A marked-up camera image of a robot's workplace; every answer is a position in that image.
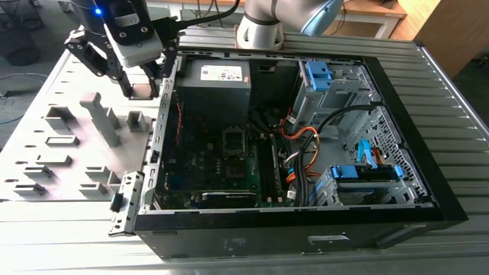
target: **black cable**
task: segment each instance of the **black cable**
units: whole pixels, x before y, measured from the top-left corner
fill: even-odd
[[[346,112],[350,111],[372,111],[376,109],[374,105],[353,105],[349,107],[344,107],[341,109],[337,109],[336,111],[333,111],[333,113],[330,113],[328,115],[328,117],[321,121],[318,127],[316,128],[318,134],[321,133],[322,129],[338,118],[341,117],[342,114],[345,114]],[[308,139],[305,140],[305,143],[302,144],[302,146],[298,149],[298,154],[296,157],[296,161],[294,161],[294,166],[293,166],[293,171],[296,173],[296,181],[297,181],[297,186],[305,186],[305,194],[302,194],[304,196],[304,200],[308,201],[308,196],[309,196],[309,186],[308,185],[308,179],[305,178],[305,171],[304,171],[304,152],[310,144],[310,142],[313,141],[314,138],[314,134],[309,135]]]
[[[220,6],[217,5],[217,0],[212,0],[212,2],[216,2],[216,11],[217,14],[220,14]],[[224,29],[222,20],[220,19],[221,28]]]
[[[202,18],[197,18],[197,19],[181,21],[180,22],[180,28],[181,29],[185,29],[189,26],[198,25],[198,24],[202,24],[202,23],[208,23],[210,21],[214,21],[214,20],[218,20],[221,18],[225,18],[230,14],[233,14],[233,12],[236,11],[237,7],[238,7],[238,0],[236,0],[234,5],[224,13],[214,14],[212,16],[206,16],[206,17],[202,17]]]
[[[214,2],[212,1],[210,2],[210,5],[209,5],[209,8],[206,9],[206,11],[205,11],[205,14],[204,14],[204,17],[206,17],[208,16],[208,14],[209,14],[209,12],[210,12],[210,10],[212,10],[212,7],[214,6]],[[196,12],[193,12],[192,10],[189,10],[192,13],[193,13],[193,15],[196,16],[196,18],[197,18],[197,16],[198,17],[202,17],[202,16],[200,16],[200,14],[197,15],[197,13]]]
[[[342,14],[341,14],[340,22],[337,23],[337,27],[336,27],[334,32],[332,32],[332,34],[329,34],[330,36],[333,36],[341,30],[341,28],[345,24],[345,19],[346,19],[346,6],[345,6],[345,3],[342,3]]]
[[[200,18],[200,16],[201,16],[201,11],[200,11],[200,0],[197,0],[197,11],[198,11],[198,16],[197,16],[197,18]]]

